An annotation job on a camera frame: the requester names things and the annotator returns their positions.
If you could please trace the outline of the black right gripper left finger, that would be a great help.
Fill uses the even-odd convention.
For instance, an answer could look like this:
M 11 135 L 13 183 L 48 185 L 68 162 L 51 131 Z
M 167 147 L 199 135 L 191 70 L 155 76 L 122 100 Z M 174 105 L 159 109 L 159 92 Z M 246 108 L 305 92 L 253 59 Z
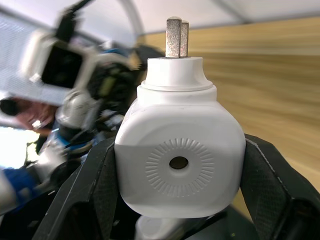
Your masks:
M 34 240 L 132 240 L 137 214 L 118 190 L 114 139 L 95 145 L 84 163 L 68 161 L 50 181 L 59 187 Z

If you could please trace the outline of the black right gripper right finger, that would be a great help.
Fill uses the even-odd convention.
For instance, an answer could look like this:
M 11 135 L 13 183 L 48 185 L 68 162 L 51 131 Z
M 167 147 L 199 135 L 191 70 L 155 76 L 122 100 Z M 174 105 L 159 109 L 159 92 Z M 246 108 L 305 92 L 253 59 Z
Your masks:
M 240 189 L 261 240 L 318 240 L 320 193 L 257 136 L 245 136 Z

